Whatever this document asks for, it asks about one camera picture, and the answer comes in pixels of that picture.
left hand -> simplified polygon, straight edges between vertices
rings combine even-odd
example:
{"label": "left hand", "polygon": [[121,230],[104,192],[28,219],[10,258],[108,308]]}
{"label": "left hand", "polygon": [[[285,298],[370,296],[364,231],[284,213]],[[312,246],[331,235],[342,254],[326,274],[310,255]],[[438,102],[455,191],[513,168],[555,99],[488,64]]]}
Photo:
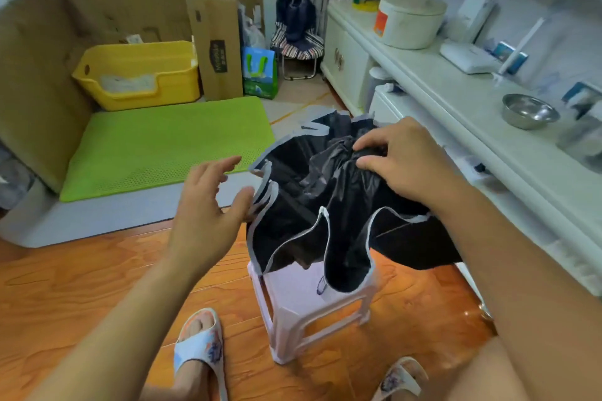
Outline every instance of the left hand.
{"label": "left hand", "polygon": [[238,192],[225,213],[215,199],[220,183],[227,179],[224,173],[234,169],[240,159],[235,156],[195,166],[184,182],[166,260],[196,281],[230,250],[251,206],[252,187]]}

floor mat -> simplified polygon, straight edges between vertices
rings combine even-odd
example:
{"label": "floor mat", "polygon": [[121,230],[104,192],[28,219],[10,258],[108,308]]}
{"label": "floor mat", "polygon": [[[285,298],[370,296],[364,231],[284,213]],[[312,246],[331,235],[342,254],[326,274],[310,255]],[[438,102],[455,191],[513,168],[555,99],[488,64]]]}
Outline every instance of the floor mat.
{"label": "floor mat", "polygon": [[241,155],[244,171],[274,142],[257,97],[97,113],[71,158],[64,202],[184,181],[190,167]]}

white slipper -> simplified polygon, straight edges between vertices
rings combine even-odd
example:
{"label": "white slipper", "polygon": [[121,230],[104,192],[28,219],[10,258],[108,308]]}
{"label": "white slipper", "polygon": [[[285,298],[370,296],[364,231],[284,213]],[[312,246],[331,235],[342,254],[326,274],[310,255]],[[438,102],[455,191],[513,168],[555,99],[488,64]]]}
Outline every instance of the white slipper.
{"label": "white slipper", "polygon": [[[194,319],[197,319],[201,313],[209,311],[213,314],[214,324],[211,328],[203,330],[186,340],[182,340],[184,331],[190,326]],[[215,376],[220,390],[221,401],[228,401],[228,392],[226,390],[226,378],[224,376],[224,355],[223,355],[222,324],[215,311],[211,308],[204,308],[192,314],[180,331],[176,346],[173,352],[174,373],[187,361],[198,360],[207,363]]]}
{"label": "white slipper", "polygon": [[391,366],[385,378],[380,382],[376,393],[372,397],[372,401],[382,401],[391,396],[396,391],[407,390],[410,393],[419,396],[421,389],[418,382],[410,375],[410,373],[402,366],[404,363],[411,363],[418,372],[423,374],[425,379],[428,379],[425,369],[420,366],[412,357],[403,357]]}

metal bowl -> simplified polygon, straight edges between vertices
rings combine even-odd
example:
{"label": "metal bowl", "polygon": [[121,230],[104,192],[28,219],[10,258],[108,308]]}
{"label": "metal bowl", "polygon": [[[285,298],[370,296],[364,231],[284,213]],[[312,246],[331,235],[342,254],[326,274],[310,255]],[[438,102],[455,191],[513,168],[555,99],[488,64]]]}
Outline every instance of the metal bowl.
{"label": "metal bowl", "polygon": [[534,130],[561,118],[553,106],[530,95],[508,93],[502,99],[504,121],[523,130]]}

plastic stool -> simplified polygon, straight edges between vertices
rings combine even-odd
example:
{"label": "plastic stool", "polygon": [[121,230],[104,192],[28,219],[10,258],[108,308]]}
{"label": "plastic stool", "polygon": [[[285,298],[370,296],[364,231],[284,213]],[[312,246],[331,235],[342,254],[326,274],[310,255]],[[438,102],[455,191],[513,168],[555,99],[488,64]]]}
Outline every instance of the plastic stool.
{"label": "plastic stool", "polygon": [[[376,271],[366,279],[364,286],[353,293],[339,293],[326,286],[324,262],[313,263],[307,270],[293,263],[281,270],[263,275],[274,311],[270,318],[267,302],[261,289],[260,277],[249,262],[247,267],[253,281],[255,296],[270,338],[272,358],[278,364],[295,359],[310,344],[358,320],[362,325],[370,319],[370,303],[378,290]],[[361,300],[360,308],[341,321],[304,337],[305,327],[354,301]]]}

